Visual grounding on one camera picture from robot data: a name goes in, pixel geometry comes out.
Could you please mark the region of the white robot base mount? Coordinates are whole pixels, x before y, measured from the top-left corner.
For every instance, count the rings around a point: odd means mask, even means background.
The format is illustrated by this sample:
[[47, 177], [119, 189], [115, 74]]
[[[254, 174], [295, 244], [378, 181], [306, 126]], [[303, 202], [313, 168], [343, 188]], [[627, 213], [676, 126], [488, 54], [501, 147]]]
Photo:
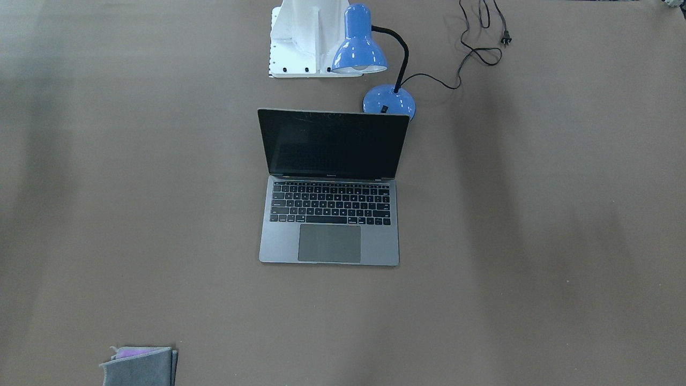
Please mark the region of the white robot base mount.
[[269, 75], [272, 78], [350, 78], [332, 71], [345, 38], [348, 1], [284, 1], [272, 10]]

